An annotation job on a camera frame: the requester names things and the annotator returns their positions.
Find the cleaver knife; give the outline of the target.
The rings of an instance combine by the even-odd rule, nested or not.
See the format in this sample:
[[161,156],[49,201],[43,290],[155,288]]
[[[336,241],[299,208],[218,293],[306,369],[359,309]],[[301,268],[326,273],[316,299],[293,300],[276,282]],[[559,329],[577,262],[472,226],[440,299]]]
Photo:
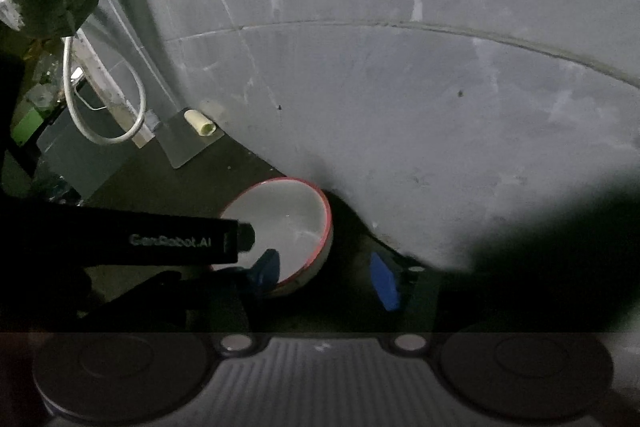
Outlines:
[[224,132],[197,109],[183,108],[166,120],[152,110],[145,114],[145,124],[160,142],[169,164],[179,169],[224,136]]

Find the grey cabinet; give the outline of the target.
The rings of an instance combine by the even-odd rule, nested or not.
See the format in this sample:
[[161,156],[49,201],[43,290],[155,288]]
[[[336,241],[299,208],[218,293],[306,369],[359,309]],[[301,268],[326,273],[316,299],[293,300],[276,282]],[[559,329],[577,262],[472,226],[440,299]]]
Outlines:
[[[103,105],[87,83],[79,93],[90,105]],[[100,135],[116,136],[123,132],[108,110],[93,112],[79,100],[77,107],[86,124]],[[50,170],[62,176],[83,199],[96,193],[140,148],[134,141],[110,146],[90,142],[77,130],[66,107],[47,124],[36,144]]]

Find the green box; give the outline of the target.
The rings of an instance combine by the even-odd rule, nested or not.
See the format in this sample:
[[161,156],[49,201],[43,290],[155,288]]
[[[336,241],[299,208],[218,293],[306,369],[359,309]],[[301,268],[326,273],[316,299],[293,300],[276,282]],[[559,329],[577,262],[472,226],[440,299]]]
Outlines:
[[18,146],[26,144],[43,123],[44,119],[38,110],[29,107],[28,111],[17,121],[11,131],[15,144]]

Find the white ceramic bowl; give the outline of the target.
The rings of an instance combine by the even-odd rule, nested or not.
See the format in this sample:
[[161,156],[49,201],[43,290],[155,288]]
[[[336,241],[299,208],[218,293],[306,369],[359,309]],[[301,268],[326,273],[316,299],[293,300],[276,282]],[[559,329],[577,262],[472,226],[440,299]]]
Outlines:
[[282,176],[260,182],[233,199],[220,217],[247,222],[254,229],[254,246],[239,255],[237,268],[250,268],[268,249],[279,253],[276,295],[308,283],[332,245],[330,204],[318,187],[304,180]]

